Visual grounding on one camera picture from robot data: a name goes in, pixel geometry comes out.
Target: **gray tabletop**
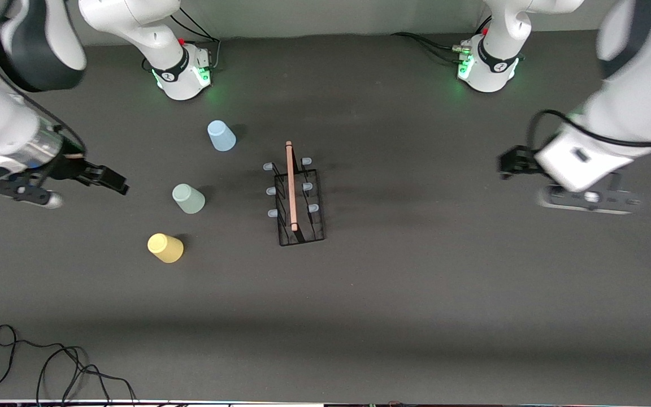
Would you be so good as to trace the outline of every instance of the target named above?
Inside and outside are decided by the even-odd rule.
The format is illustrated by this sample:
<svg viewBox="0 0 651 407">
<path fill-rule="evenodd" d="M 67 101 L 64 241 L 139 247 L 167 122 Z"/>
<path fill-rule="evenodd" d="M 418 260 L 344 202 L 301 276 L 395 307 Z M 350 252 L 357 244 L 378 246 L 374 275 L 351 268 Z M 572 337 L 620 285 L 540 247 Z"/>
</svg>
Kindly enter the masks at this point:
<svg viewBox="0 0 651 407">
<path fill-rule="evenodd" d="M 214 86 L 175 102 L 134 47 L 88 49 L 79 87 L 36 98 L 131 191 L 52 181 L 55 211 L 0 197 L 0 324 L 82 345 L 143 399 L 651 405 L 651 155 L 626 172 L 636 215 L 545 209 L 545 178 L 499 181 L 535 111 L 600 86 L 593 32 L 524 53 L 480 94 L 405 38 L 227 41 Z M 213 119 L 234 149 L 212 148 Z M 320 172 L 323 242 L 281 248 L 266 216 L 261 165 L 287 140 Z M 177 208 L 178 183 L 204 210 Z M 155 232 L 183 258 L 148 253 Z M 47 354 L 22 348 L 0 397 L 33 397 Z M 52 365 L 47 395 L 70 370 Z"/>
</svg>

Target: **light blue cup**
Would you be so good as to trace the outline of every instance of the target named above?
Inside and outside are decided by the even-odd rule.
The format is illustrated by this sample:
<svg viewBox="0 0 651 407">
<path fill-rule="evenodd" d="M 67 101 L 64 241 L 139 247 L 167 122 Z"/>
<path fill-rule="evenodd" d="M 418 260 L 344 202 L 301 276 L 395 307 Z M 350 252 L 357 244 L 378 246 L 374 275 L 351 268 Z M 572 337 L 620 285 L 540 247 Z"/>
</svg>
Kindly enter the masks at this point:
<svg viewBox="0 0 651 407">
<path fill-rule="evenodd" d="M 210 135 L 215 150 L 227 151 L 235 146 L 235 134 L 222 120 L 211 121 L 207 125 L 207 134 Z"/>
<path fill-rule="evenodd" d="M 205 196 L 188 184 L 180 184 L 172 190 L 172 198 L 186 214 L 195 214 L 205 206 Z"/>
</svg>

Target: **white robot link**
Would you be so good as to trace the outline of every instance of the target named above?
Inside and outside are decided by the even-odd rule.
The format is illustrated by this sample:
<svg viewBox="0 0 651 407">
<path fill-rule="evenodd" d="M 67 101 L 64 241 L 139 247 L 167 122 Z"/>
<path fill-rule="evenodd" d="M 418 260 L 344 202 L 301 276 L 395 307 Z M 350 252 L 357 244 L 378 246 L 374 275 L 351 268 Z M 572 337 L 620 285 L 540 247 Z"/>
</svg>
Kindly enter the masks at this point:
<svg viewBox="0 0 651 407">
<path fill-rule="evenodd" d="M 20 3 L 15 15 L 0 18 L 0 194 L 56 208 L 62 197 L 42 188 L 52 178 L 101 185 L 124 195 L 125 178 L 87 162 L 86 149 L 72 129 L 49 123 L 23 103 L 34 102 L 15 86 L 31 92 L 73 88 L 87 61 L 63 0 Z M 12 4 L 10 0 L 2 15 Z M 72 132 L 77 142 L 62 136 L 62 129 Z"/>
<path fill-rule="evenodd" d="M 457 78 L 480 92 L 496 92 L 514 76 L 517 56 L 532 33 L 527 13 L 571 13 L 584 0 L 485 0 L 491 9 L 488 33 L 461 42 L 462 63 Z"/>
<path fill-rule="evenodd" d="M 523 173 L 548 175 L 557 185 L 542 193 L 542 204 L 567 209 L 631 213 L 641 204 L 618 185 L 597 181 L 651 153 L 651 0 L 620 0 L 597 37 L 602 88 L 575 113 L 543 110 L 532 119 L 526 146 L 501 156 L 502 178 Z M 563 121 L 543 147 L 535 147 L 540 118 Z"/>
<path fill-rule="evenodd" d="M 168 26 L 157 23 L 179 10 L 179 0 L 80 0 L 79 5 L 92 28 L 115 34 L 142 52 L 168 97 L 187 100 L 210 85 L 209 52 L 181 44 Z"/>
</svg>

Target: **black band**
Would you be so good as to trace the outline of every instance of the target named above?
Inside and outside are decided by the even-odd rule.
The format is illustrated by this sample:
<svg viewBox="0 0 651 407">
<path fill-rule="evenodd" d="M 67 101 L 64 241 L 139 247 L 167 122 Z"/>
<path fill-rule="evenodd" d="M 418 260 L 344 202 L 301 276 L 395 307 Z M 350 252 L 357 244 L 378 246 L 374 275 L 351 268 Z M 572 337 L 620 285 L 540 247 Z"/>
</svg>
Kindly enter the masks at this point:
<svg viewBox="0 0 651 407">
<path fill-rule="evenodd" d="M 644 46 L 651 31 L 651 0 L 635 0 L 630 24 L 630 36 L 622 52 L 609 61 L 602 60 L 602 76 L 604 79 L 614 75 L 624 65 L 631 61 Z"/>
<path fill-rule="evenodd" d="M 180 47 L 183 50 L 183 57 L 180 58 L 180 62 L 177 63 L 174 67 L 171 67 L 167 70 L 159 70 L 153 67 L 155 74 L 162 78 L 165 82 L 175 82 L 180 74 L 188 67 L 189 53 L 188 50 Z"/>
<path fill-rule="evenodd" d="M 489 66 L 489 69 L 491 69 L 491 72 L 494 73 L 501 73 L 506 71 L 506 69 L 511 67 L 511 64 L 514 64 L 514 61 L 517 59 L 517 55 L 514 55 L 509 59 L 499 59 L 497 57 L 492 57 L 488 52 L 486 52 L 486 49 L 484 49 L 483 38 L 481 38 L 481 41 L 479 41 L 477 51 L 479 57 L 481 58 L 481 61 L 485 62 L 485 64 Z"/>
</svg>

